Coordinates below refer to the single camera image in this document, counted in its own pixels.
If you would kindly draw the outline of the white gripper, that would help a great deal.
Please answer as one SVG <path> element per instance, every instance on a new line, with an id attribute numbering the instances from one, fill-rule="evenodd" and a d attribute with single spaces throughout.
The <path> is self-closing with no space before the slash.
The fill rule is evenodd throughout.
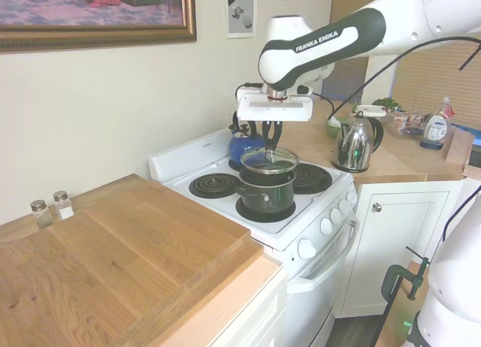
<path id="1" fill-rule="evenodd" d="M 274 92 L 262 87 L 241 86 L 236 91 L 238 102 L 237 117 L 245 121 L 262 123 L 262 138 L 267 151 L 275 150 L 283 130 L 282 122 L 307 122 L 313 112 L 313 89 L 309 86 L 296 86 L 274 96 Z M 273 123 L 274 134 L 269 133 Z"/>

